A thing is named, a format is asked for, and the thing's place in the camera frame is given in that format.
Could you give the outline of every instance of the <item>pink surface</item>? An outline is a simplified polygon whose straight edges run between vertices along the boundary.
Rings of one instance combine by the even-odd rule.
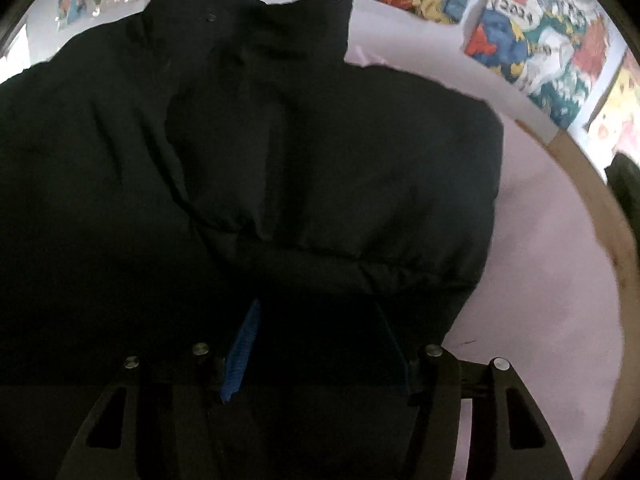
[[[513,121],[486,269],[445,340],[460,359],[507,358],[580,478],[607,423],[623,336],[616,280],[569,178]],[[470,424],[470,413],[463,425]],[[464,478],[460,447],[454,478]]]

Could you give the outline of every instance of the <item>black jacket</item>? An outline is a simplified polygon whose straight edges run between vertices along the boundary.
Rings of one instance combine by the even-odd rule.
[[[374,304],[405,359],[442,341],[486,260],[502,126],[346,65],[350,12],[152,0],[0,87],[0,380],[103,384],[128,355],[228,345],[253,298],[255,382],[388,383],[361,356],[385,358]]]
[[[636,251],[640,261],[640,168],[625,153],[618,152],[611,165],[605,168],[607,185],[618,200],[631,230],[636,237]]]

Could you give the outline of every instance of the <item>metal screw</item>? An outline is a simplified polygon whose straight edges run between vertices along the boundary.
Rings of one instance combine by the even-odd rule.
[[[503,359],[502,357],[497,357],[494,359],[494,366],[498,368],[498,370],[502,370],[503,372],[511,368],[511,364],[507,361],[507,359]]]
[[[196,343],[191,349],[193,355],[205,355],[209,353],[209,345],[206,343]]]
[[[131,370],[132,368],[136,368],[139,364],[140,364],[140,360],[135,355],[132,355],[131,357],[127,357],[124,361],[124,367],[127,368],[128,370]]]
[[[426,351],[429,357],[440,357],[442,355],[442,347],[438,345],[427,345]]]

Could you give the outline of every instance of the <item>dark green fabric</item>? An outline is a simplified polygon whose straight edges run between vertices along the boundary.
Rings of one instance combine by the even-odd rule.
[[[181,82],[235,29],[226,6],[254,4],[216,1],[153,0],[0,86],[0,382],[105,381],[234,311],[164,136]]]
[[[608,168],[607,185],[618,200],[623,213],[626,216],[631,230],[636,237],[636,250],[640,261],[640,168],[628,156],[622,152],[616,153]]]

